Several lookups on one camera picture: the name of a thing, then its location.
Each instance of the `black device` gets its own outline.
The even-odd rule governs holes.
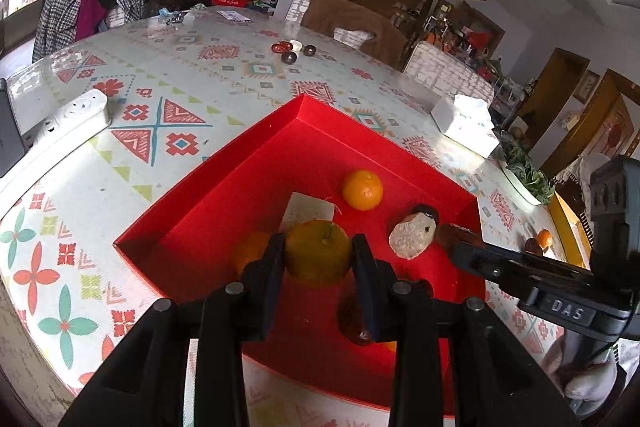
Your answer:
[[[562,361],[568,375],[588,367],[618,338],[640,338],[638,283],[619,273],[625,266],[635,269],[638,255],[640,162],[618,156],[591,180],[595,240],[603,245],[591,255],[593,272],[488,245],[460,227],[438,229],[454,265],[498,283],[520,299],[521,309],[568,330]],[[531,407],[544,407],[549,427],[580,425],[481,299],[434,299],[426,281],[398,280],[389,263],[374,259],[364,235],[354,236],[352,246],[364,324],[374,341],[398,341],[390,427],[442,425],[439,338],[449,343],[456,425],[537,426],[537,415],[523,413]],[[194,425],[248,427],[241,343],[266,338],[283,273],[284,237],[274,234],[239,282],[202,301],[156,301],[98,368],[60,427],[180,427],[191,338],[199,338]]]
[[[0,178],[22,159],[26,151],[11,108],[6,80],[0,78]]]

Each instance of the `magenta cloth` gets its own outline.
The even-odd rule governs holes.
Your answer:
[[[98,0],[80,0],[78,19],[76,20],[76,42],[98,32],[98,24],[107,16]]]

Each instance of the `checkered coat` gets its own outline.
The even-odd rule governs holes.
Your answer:
[[[145,0],[117,0],[125,23],[142,19]],[[80,0],[45,0],[33,46],[33,62],[76,41]]]

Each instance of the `black phone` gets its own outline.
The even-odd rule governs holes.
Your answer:
[[[11,109],[6,80],[0,78],[0,178],[22,159],[26,151]]]

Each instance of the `floral tablecloth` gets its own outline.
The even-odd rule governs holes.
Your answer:
[[[46,115],[92,87],[110,99],[111,126],[47,173],[0,223],[2,283],[32,341],[74,394],[158,298],[119,258],[113,240],[185,174],[301,93],[339,108],[476,195],[489,243],[520,249],[549,229],[563,259],[545,208],[526,203],[494,161],[440,133],[428,112],[432,93],[339,42],[247,15],[253,23],[229,22],[215,9],[192,11],[176,26],[140,21],[81,41],[9,81],[18,121]],[[284,65],[270,50],[282,38],[314,44],[318,53]],[[45,111],[33,100],[52,107]],[[486,301],[536,360],[562,333],[521,312],[491,283]],[[252,425],[388,422],[384,410],[303,388],[251,360],[244,370]],[[190,357],[191,381],[193,371]],[[187,389],[185,425],[192,403]]]

